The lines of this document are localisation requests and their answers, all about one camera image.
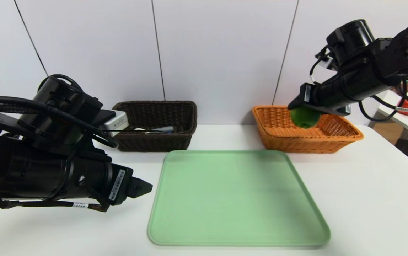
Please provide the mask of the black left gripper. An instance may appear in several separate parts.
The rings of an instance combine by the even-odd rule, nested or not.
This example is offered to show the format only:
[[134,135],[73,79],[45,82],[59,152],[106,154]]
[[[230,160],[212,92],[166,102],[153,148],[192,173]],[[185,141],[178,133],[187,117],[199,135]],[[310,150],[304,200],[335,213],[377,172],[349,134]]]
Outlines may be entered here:
[[63,167],[64,199],[94,199],[80,183],[92,188],[110,205],[120,205],[126,197],[136,199],[144,196],[153,188],[149,182],[131,177],[132,169],[114,164],[108,155],[74,155],[64,160]]

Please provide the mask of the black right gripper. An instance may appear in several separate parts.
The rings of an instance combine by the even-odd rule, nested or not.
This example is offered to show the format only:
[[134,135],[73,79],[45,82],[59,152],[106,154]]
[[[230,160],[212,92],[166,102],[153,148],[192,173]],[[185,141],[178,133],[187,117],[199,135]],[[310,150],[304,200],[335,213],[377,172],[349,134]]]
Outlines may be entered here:
[[338,72],[320,85],[304,83],[287,106],[312,109],[321,114],[348,116],[351,106],[375,95],[375,69],[359,68]]

